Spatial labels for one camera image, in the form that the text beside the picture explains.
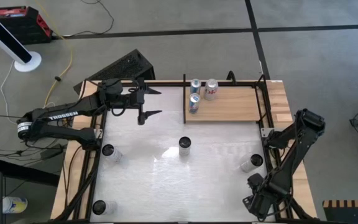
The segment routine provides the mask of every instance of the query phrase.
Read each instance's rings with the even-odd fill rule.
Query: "gray floor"
[[[86,5],[77,0],[40,2],[63,34],[86,29],[97,32],[109,26],[109,17],[100,5]],[[103,2],[115,18],[112,33],[250,27],[242,0]],[[14,5],[38,8],[33,0],[0,0],[0,7]],[[358,24],[356,0],[252,0],[252,6],[258,27]],[[292,113],[309,108],[326,118],[326,133],[305,159],[314,204],[318,216],[325,219],[323,200],[358,199],[358,135],[348,122],[358,112],[358,29],[266,32],[260,38],[270,76],[284,80]],[[238,79],[255,79],[260,75],[251,33],[81,39],[68,43],[74,48],[73,66],[50,99],[58,104],[76,100],[73,85],[134,49],[139,49],[154,65],[156,77],[161,80],[180,79],[183,73],[191,78],[225,78],[229,70]],[[43,105],[53,77],[60,74],[69,60],[69,51],[61,40],[31,45],[28,49],[41,53],[43,64],[30,73],[12,71],[4,91],[9,112],[14,116]],[[0,50],[0,85],[11,62]],[[4,113],[0,93],[0,114]],[[0,118],[0,149],[24,148],[17,139],[16,127]],[[57,158],[37,166],[54,172],[60,162]],[[34,190],[36,187],[39,186],[28,183],[17,191],[18,195],[30,198],[34,207],[11,216],[12,221],[47,220],[55,188],[45,187],[45,193],[40,195]]]

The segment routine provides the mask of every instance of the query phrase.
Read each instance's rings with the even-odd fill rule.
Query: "black metal frame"
[[[272,113],[271,113],[271,109],[270,109],[269,93],[268,93],[268,89],[267,89],[265,75],[262,75],[257,81],[242,82],[242,81],[237,81],[234,73],[232,71],[230,71],[226,79],[231,80],[231,82],[218,82],[219,86],[248,86],[248,87],[255,89],[255,95],[257,98],[258,110],[259,110],[259,115],[260,115],[260,119],[259,119],[259,121],[256,121],[256,123],[259,125],[260,128],[274,128]],[[123,83],[122,85],[123,86],[132,86],[131,83]],[[153,87],[153,86],[183,87],[183,96],[185,96],[186,87],[190,86],[190,81],[187,81],[186,74],[183,74],[182,82],[160,82],[160,83],[150,82],[147,85],[150,87]],[[265,114],[262,114],[261,105],[259,102],[258,90],[260,90],[262,93],[262,99],[264,101],[264,106],[265,106]],[[184,119],[183,122],[184,123],[186,123],[186,118],[185,118],[186,108],[185,107],[186,107],[186,101],[185,101],[185,97],[183,97],[183,119]],[[267,124],[268,124],[267,127],[265,127],[265,125],[264,125],[264,119],[267,120]],[[95,125],[95,119],[93,119],[92,123],[91,123],[91,126],[94,126],[94,125]],[[106,113],[102,117],[102,124],[101,124],[100,128],[101,129],[104,128],[105,125],[106,125]],[[280,164],[281,163],[280,153],[278,152],[278,150],[274,151],[273,153],[275,154],[275,156],[274,156],[275,162],[277,164]],[[270,153],[269,153],[268,149],[264,149],[264,157],[265,157],[265,164],[266,164],[267,172],[270,172],[273,169],[273,165],[272,165],[272,161],[271,161]],[[88,164],[89,164],[90,156],[88,156],[88,157],[86,156],[85,159],[86,159],[86,161],[84,162],[83,170],[81,171],[81,179],[82,180],[84,179],[83,177],[86,176],[86,172],[87,172],[88,166],[89,166]],[[99,161],[100,161],[100,151],[96,153],[94,163],[96,163],[96,165],[99,166]],[[90,191],[89,191],[88,203],[86,206],[86,216],[85,216],[86,220],[89,220],[91,217],[91,209],[92,209],[95,185],[96,185],[96,178],[94,179],[94,181],[92,181],[92,183],[90,184],[90,187],[89,187]],[[278,211],[278,206],[274,206],[273,209],[275,212]],[[79,210],[80,210],[80,206],[77,206],[74,214],[75,215],[79,214]],[[290,209],[287,209],[286,212],[287,212],[287,218],[293,218],[293,215],[292,215],[292,212]],[[276,218],[276,220],[281,219],[280,214],[277,214],[275,216],[275,218]]]

